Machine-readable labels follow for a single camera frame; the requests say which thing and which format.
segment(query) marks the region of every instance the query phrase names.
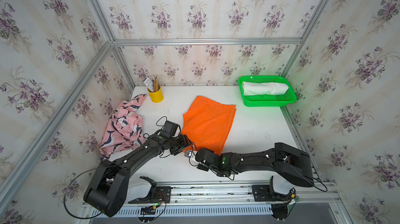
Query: vent grille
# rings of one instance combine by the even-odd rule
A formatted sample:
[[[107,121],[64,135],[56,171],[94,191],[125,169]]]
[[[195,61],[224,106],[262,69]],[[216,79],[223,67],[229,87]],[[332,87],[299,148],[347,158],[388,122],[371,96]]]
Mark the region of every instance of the vent grille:
[[[138,217],[140,209],[143,206],[124,206],[118,211],[114,217]],[[146,217],[154,217],[159,215],[164,209],[160,206],[156,209],[155,215],[146,215]],[[99,214],[98,210],[93,210],[92,215]],[[270,204],[241,204],[241,205],[202,205],[202,206],[167,206],[161,217],[177,217],[177,216],[232,216],[232,215],[272,215]]]

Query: floral wallpaper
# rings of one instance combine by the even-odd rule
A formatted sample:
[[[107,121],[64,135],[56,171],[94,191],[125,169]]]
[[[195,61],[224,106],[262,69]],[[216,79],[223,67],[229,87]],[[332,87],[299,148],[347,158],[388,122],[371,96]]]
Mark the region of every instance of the floral wallpaper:
[[[107,78],[104,87],[98,74]],[[108,56],[93,76],[92,81],[76,102],[69,116],[47,146],[1,223],[69,223],[73,221],[63,207],[63,195],[69,182],[81,172],[96,167],[100,161],[99,145],[108,119],[122,100],[130,97],[125,80],[112,56]],[[9,171],[10,158],[0,147],[0,171]],[[80,177],[68,189],[66,203],[72,213],[82,205],[83,193],[91,173]]]
[[[0,0],[0,184],[104,45],[86,0]],[[109,112],[128,88],[107,57],[0,223],[70,223],[65,185],[96,165]],[[67,192],[72,212],[87,177]]]
[[[136,85],[158,75],[165,85],[237,85],[240,76],[282,73],[294,44],[124,47]]]
[[[287,77],[291,116],[357,224],[400,218],[399,6],[331,0]]]
[[[301,36],[319,0],[99,0],[127,39]],[[339,0],[341,8],[347,0]],[[57,16],[64,24],[66,13]]]

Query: folded white towel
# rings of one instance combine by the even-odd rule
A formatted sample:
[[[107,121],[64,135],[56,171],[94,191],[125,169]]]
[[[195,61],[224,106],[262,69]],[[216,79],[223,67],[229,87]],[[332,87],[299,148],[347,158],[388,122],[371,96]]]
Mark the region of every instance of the folded white towel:
[[[289,88],[287,84],[279,82],[253,83],[246,81],[242,83],[242,87],[243,87],[243,95],[245,96],[283,95]]]

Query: orange cloth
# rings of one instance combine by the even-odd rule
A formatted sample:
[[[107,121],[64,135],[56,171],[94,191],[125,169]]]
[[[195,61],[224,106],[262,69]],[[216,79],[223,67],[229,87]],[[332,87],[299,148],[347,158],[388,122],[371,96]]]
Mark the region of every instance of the orange cloth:
[[[182,134],[186,134],[198,149],[208,148],[221,155],[235,112],[236,105],[225,105],[197,96],[183,114]]]

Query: pink fabric with whale print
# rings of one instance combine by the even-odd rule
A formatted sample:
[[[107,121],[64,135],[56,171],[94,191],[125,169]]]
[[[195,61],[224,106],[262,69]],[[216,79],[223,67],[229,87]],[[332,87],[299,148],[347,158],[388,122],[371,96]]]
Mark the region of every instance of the pink fabric with whale print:
[[[147,95],[138,95],[131,101],[122,101],[108,121],[100,152],[103,158],[112,153],[136,149],[144,143],[142,117],[135,111],[142,105]]]

